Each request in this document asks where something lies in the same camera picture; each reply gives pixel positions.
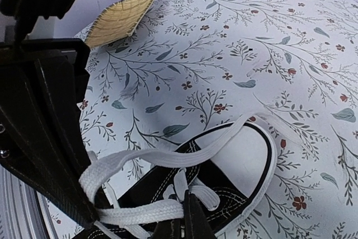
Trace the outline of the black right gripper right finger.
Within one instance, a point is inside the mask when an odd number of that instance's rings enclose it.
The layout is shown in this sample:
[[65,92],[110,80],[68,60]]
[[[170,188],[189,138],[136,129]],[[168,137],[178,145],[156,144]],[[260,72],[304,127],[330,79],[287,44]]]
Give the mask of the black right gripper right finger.
[[198,198],[185,192],[183,202],[184,217],[170,221],[159,222],[152,238],[159,239],[216,239],[216,236],[206,220]]

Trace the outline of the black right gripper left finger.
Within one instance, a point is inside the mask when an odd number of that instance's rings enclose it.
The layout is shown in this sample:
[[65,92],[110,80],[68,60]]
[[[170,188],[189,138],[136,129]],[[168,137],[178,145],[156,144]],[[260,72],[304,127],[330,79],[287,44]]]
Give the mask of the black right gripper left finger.
[[79,184],[89,50],[80,39],[1,44],[1,165],[84,228],[97,219]]

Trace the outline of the black white canvas sneaker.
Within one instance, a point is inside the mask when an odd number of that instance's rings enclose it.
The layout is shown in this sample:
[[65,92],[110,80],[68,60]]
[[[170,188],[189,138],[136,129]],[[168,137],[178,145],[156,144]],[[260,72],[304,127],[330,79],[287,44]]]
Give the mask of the black white canvas sneaker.
[[185,192],[194,194],[217,237],[243,222],[263,198],[275,172],[273,137],[259,125],[278,128],[272,115],[241,116],[194,136],[174,152],[121,151],[95,160],[79,182],[89,200],[124,164],[140,158],[152,169],[79,238],[152,238],[159,222],[182,219]]

